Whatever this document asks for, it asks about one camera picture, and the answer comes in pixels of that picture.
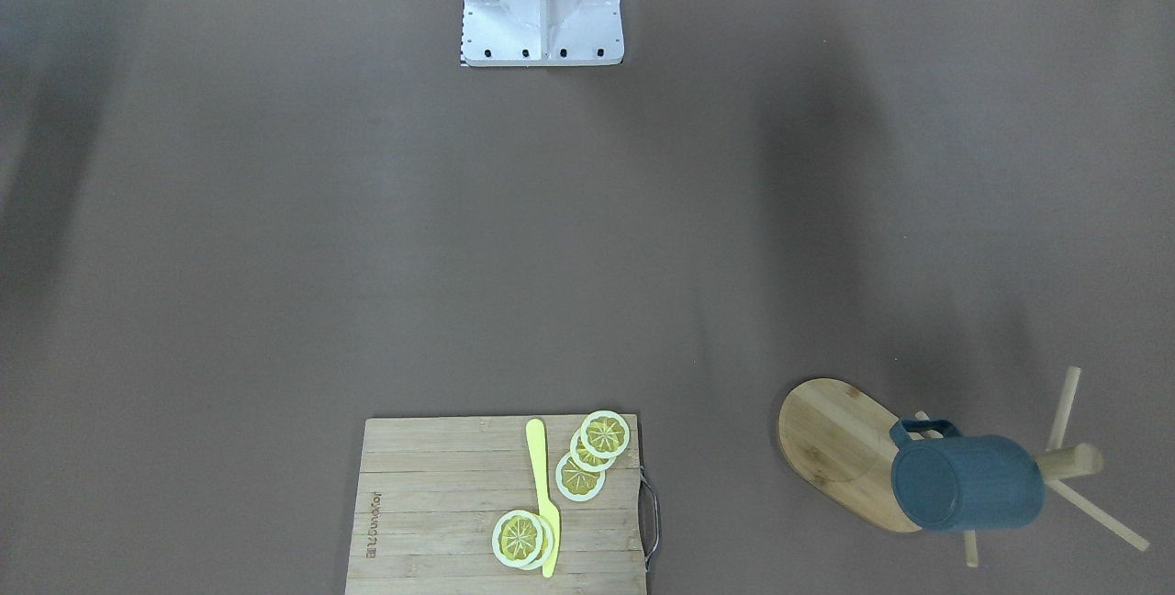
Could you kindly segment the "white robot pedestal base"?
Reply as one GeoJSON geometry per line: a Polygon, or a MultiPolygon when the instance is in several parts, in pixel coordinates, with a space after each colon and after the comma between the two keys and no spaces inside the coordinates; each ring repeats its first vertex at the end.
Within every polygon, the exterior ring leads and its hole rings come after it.
{"type": "Polygon", "coordinates": [[[463,0],[466,67],[583,67],[625,58],[622,0],[463,0]]]}

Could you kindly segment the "yellow plastic knife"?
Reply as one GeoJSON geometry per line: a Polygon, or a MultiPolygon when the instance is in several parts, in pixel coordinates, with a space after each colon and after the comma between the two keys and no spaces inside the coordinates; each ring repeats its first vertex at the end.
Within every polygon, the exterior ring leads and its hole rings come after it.
{"type": "Polygon", "coordinates": [[[553,529],[551,553],[540,566],[543,579],[552,579],[559,557],[562,520],[560,512],[550,495],[550,468],[548,466],[548,439],[545,423],[540,417],[529,419],[525,424],[526,449],[532,464],[533,490],[540,517],[553,529]]]}

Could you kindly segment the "dark teal mug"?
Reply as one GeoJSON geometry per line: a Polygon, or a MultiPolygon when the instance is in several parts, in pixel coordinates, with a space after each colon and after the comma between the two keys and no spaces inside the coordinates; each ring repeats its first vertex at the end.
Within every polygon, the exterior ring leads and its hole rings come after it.
{"type": "Polygon", "coordinates": [[[1045,475],[1010,439],[966,436],[949,420],[912,417],[889,426],[889,439],[895,501],[925,532],[1020,528],[1045,509],[1045,475]]]}

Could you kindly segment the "wooden cup storage rack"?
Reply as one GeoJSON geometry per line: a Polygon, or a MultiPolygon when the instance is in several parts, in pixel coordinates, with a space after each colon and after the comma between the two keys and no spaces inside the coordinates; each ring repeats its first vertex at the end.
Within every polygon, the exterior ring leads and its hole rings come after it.
{"type": "MultiPolygon", "coordinates": [[[[1108,532],[1146,551],[1150,543],[1141,533],[1133,532],[1070,486],[1070,479],[1090,477],[1104,466],[1095,444],[1063,442],[1080,381],[1081,369],[1072,365],[1063,377],[1045,450],[1027,452],[1042,473],[1046,494],[1058,493],[1108,532]]],[[[911,417],[932,420],[924,412],[911,417]]],[[[897,455],[889,426],[899,419],[902,417],[844,380],[814,377],[797,385],[783,399],[777,420],[778,447],[790,468],[806,482],[870,524],[884,532],[924,532],[898,506],[889,484],[897,455]]],[[[966,564],[976,568],[978,532],[954,533],[962,535],[966,564]]]]}

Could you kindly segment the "wooden cutting board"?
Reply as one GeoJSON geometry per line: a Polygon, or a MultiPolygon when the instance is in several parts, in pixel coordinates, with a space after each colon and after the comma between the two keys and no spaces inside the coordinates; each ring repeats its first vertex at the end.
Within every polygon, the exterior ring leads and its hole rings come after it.
{"type": "Polygon", "coordinates": [[[543,417],[550,499],[560,512],[553,574],[503,564],[491,548],[508,512],[540,512],[528,416],[372,417],[364,424],[348,594],[645,594],[654,550],[642,426],[595,499],[558,490],[558,464],[583,412],[543,417]]]}

